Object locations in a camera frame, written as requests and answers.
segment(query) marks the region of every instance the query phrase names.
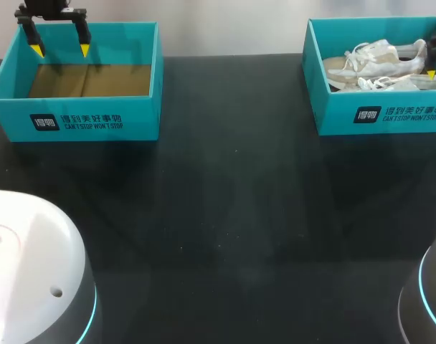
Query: shoelace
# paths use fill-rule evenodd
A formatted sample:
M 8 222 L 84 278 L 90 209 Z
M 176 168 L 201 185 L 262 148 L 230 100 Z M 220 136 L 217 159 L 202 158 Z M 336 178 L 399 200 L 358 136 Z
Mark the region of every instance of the shoelace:
M 359 77 L 358 84 L 362 90 L 379 90 L 386 88 L 389 85 L 396 84 L 398 81 L 409 79 L 411 75 L 405 75 L 403 77 L 380 77 L 377 80 L 364 79 Z
M 367 52 L 365 49 L 360 49 L 365 45 L 369 45 L 369 43 L 364 42 L 357 45 L 356 47 L 354 47 L 354 50 L 352 50 L 352 52 L 346 51 L 346 53 L 344 54 L 347 57 L 346 64 L 344 65 L 344 68 L 342 70 L 346 69 L 347 66 L 350 65 L 355 72 L 358 72 L 359 64 L 362 65 L 365 61 L 376 61 L 376 59 L 370 52 Z

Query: open cardboard box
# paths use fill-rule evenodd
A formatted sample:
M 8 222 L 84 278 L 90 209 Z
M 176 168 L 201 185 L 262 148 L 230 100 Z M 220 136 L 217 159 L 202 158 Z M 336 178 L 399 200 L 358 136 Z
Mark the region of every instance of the open cardboard box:
M 0 66 L 0 123 L 28 141 L 157 140 L 164 61 L 156 23 L 94 23 L 83 57 L 73 24 L 21 27 Z
M 363 42 L 412 44 L 436 34 L 436 17 L 311 19 L 303 71 L 319 135 L 436 132 L 436 90 L 331 92 L 323 59 Z

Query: shoe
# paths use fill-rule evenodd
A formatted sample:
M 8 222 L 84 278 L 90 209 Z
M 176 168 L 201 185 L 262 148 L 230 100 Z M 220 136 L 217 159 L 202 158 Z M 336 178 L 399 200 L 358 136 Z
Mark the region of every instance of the shoe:
M 433 80 L 429 75 L 405 75 L 403 77 L 380 77 L 364 79 L 360 77 L 356 85 L 347 84 L 339 92 L 361 91 L 420 91 L 436 90 L 436 75 Z
M 427 45 L 423 39 L 401 46 L 381 39 L 371 44 L 361 43 L 344 55 L 323 61 L 328 83 L 340 90 L 350 84 L 356 85 L 360 77 L 371 79 L 419 74 L 424 69 Z

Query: black table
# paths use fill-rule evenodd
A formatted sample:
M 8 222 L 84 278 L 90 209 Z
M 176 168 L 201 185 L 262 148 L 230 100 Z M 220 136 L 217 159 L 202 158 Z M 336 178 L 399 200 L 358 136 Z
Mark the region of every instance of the black table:
M 157 143 L 11 144 L 0 189 L 77 224 L 104 343 L 402 343 L 436 134 L 322 137 L 300 55 L 166 58 Z

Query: teal box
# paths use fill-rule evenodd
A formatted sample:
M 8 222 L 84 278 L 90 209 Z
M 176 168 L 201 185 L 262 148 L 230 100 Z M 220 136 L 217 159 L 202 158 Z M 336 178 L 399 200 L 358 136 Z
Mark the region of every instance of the teal box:
M 331 92 L 322 63 L 363 42 L 412 44 L 435 33 L 436 17 L 309 20 L 303 70 L 319 135 L 436 132 L 436 90 Z M 377 111 L 375 121 L 357 123 L 362 110 Z
M 44 59 L 19 27 L 0 66 L 0 123 L 9 140 L 158 139 L 164 61 L 157 23 L 89 24 L 92 40 L 86 58 L 74 24 L 38 24 L 37 30 Z M 40 64 L 151 65 L 149 95 L 28 98 Z

